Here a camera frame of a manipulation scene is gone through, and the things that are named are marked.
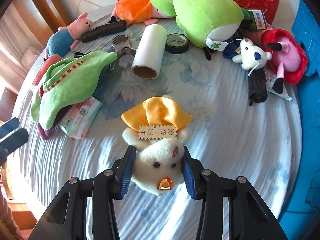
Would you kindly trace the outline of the white duck plush yellow scarf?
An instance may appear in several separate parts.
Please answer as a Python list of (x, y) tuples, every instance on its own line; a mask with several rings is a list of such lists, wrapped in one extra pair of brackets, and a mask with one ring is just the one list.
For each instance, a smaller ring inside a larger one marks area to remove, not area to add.
[(122, 137), (137, 151), (131, 180), (161, 196), (183, 183), (184, 146), (191, 137), (193, 116), (170, 95), (151, 97), (121, 115)]

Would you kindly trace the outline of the pink tissue pack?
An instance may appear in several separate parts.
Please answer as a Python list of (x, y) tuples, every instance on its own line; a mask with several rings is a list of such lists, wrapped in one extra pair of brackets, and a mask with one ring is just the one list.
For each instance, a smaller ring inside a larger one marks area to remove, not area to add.
[(62, 60), (62, 59), (61, 59), (61, 57), (60, 57), (58, 54), (54, 54), (54, 55), (48, 57), (48, 59), (46, 59), (46, 60), (44, 61), (44, 63), (42, 64), (40, 70), (38, 71), (38, 73), (37, 73), (37, 75), (36, 75), (36, 77), (35, 77), (35, 79), (33, 80), (32, 85), (33, 85), (33, 86), (37, 86), (37, 85), (40, 83), (40, 81), (41, 81), (42, 77), (44, 76), (44, 74), (45, 74), (45, 73), (47, 72), (47, 70), (49, 69), (49, 67), (50, 67), (51, 65), (53, 65), (53, 64), (56, 64), (57, 62), (59, 62), (59, 61), (61, 61), (61, 60)]

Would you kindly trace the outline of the blue plastic crate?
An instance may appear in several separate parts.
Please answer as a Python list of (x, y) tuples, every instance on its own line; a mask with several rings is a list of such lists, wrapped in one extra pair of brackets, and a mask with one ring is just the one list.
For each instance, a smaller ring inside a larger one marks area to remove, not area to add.
[(303, 1), (292, 31), (308, 58), (297, 85), (302, 155), (295, 185), (279, 221), (288, 239), (303, 239), (311, 231), (319, 233), (319, 25)]

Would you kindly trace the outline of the light green tissue packet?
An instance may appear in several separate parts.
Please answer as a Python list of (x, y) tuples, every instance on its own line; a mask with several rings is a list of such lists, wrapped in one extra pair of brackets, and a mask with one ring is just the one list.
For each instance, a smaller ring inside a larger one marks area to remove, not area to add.
[(74, 104), (59, 122), (59, 127), (71, 138), (84, 139), (102, 105), (94, 97)]

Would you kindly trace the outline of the green crocodile plush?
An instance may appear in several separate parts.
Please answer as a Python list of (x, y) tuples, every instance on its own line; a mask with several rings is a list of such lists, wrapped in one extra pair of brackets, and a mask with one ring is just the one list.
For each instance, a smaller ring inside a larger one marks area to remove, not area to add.
[(102, 70), (116, 59), (116, 53), (99, 50), (51, 65), (33, 92), (33, 122), (45, 130), (51, 129), (61, 109), (93, 95)]

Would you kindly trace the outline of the pink pig plush blue shirt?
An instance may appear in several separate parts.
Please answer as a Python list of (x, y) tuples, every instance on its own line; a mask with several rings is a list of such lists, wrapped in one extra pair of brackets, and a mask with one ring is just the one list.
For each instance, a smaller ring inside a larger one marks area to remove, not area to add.
[(79, 43), (82, 34), (92, 28), (93, 22), (87, 18), (88, 13), (84, 12), (68, 26), (59, 27), (48, 40), (43, 60), (46, 61), (54, 54), (64, 57), (73, 50)]

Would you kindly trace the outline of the black folded umbrella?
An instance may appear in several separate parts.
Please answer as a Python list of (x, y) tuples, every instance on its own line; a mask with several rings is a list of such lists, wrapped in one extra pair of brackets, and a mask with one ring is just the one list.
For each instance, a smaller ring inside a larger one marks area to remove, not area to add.
[(120, 33), (126, 30), (125, 20), (118, 20), (110, 22), (105, 25), (101, 25), (81, 35), (80, 41), (88, 43), (98, 38), (102, 38), (108, 35)]

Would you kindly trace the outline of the white lint roller refill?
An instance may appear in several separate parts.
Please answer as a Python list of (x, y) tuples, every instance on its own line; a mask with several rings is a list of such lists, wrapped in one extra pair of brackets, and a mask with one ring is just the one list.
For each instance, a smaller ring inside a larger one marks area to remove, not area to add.
[(159, 76), (167, 35), (167, 30), (159, 24), (144, 29), (131, 67), (133, 74), (143, 79)]

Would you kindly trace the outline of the small white bear plush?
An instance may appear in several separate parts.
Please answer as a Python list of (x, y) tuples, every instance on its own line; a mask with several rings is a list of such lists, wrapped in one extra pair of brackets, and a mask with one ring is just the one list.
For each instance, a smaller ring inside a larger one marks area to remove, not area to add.
[(271, 59), (272, 54), (270, 52), (265, 52), (248, 38), (240, 41), (240, 53), (232, 57), (234, 63), (240, 63), (242, 69), (248, 71), (248, 76), (253, 71), (263, 68), (267, 61), (271, 61)]

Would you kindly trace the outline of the pink pig plush red dress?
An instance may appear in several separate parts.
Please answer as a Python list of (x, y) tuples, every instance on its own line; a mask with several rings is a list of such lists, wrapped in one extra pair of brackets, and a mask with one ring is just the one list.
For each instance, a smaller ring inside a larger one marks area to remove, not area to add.
[(277, 75), (272, 89), (281, 94), (284, 82), (296, 85), (302, 79), (308, 64), (303, 48), (283, 29), (267, 29), (261, 35), (261, 44), (272, 54), (269, 67)]

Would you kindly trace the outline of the pig plush orange dress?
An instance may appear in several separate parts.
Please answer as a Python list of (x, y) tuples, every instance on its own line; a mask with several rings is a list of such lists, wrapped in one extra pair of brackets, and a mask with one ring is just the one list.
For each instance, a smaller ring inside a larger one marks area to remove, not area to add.
[(111, 14), (111, 22), (124, 20), (126, 26), (144, 23), (151, 25), (158, 22), (159, 19), (172, 18), (155, 8), (150, 0), (120, 0), (115, 4)]

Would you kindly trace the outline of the black tape roll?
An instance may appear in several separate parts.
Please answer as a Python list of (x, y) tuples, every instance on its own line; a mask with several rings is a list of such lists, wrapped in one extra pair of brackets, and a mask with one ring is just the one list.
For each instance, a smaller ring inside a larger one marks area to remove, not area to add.
[(165, 51), (171, 54), (183, 54), (189, 50), (190, 42), (184, 34), (169, 34)]

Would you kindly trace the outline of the large green frog plush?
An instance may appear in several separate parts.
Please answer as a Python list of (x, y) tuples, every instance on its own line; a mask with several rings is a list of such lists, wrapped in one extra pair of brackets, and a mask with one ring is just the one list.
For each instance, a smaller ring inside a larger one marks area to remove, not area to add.
[(248, 17), (233, 0), (150, 0), (159, 12), (174, 17), (187, 39), (196, 47), (206, 40), (223, 42), (231, 38)]

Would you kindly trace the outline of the wooden door frame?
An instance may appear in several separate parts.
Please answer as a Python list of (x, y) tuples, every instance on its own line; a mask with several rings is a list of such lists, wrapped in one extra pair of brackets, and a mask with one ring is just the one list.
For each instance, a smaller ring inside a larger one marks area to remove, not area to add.
[(10, 5), (42, 46), (59, 27), (72, 20), (60, 0), (1, 0), (1, 16)]

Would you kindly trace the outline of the metal black handled tool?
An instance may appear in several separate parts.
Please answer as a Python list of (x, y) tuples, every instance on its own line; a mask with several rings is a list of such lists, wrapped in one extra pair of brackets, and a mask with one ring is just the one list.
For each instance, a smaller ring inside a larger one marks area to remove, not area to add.
[(127, 35), (118, 35), (112, 40), (112, 48), (117, 54), (117, 59), (119, 60), (122, 56), (136, 55), (136, 49), (132, 47), (131, 39)]

